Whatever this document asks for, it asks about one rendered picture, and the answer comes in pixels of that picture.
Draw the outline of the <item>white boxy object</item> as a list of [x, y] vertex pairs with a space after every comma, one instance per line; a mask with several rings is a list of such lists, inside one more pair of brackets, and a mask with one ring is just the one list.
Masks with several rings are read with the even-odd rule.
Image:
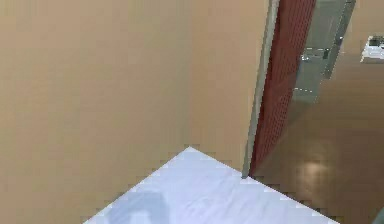
[[384, 36], [369, 36], [362, 50], [361, 63], [384, 63]]

